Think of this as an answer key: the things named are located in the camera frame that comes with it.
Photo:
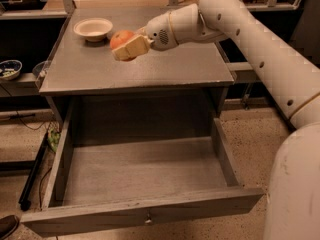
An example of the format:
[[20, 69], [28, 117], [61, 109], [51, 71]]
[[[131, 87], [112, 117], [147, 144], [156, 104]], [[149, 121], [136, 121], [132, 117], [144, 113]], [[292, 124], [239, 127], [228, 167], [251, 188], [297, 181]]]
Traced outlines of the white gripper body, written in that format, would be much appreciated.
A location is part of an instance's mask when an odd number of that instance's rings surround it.
[[145, 26], [145, 33], [152, 41], [151, 47], [165, 51], [178, 46], [171, 22], [171, 11], [151, 19]]

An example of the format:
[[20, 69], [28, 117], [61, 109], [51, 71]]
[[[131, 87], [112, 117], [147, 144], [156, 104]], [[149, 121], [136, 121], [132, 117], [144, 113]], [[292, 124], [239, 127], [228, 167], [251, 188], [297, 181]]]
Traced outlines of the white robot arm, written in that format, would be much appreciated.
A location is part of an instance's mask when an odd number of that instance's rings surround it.
[[320, 70], [254, 18], [242, 0], [199, 0], [111, 46], [127, 61], [186, 42], [231, 39], [295, 131], [277, 151], [263, 240], [320, 240]]

